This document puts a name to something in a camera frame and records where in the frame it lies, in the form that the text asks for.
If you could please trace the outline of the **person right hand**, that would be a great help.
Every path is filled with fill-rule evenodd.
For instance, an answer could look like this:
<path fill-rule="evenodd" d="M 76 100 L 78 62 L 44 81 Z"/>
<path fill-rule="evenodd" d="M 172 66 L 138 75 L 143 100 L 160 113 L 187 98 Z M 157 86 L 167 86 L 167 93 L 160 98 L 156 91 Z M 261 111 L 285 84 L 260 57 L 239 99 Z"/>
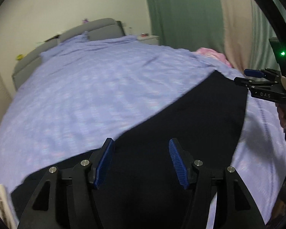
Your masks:
<path fill-rule="evenodd" d="M 276 109 L 280 121 L 280 125 L 284 131 L 286 131 L 286 105 L 276 103 Z"/>

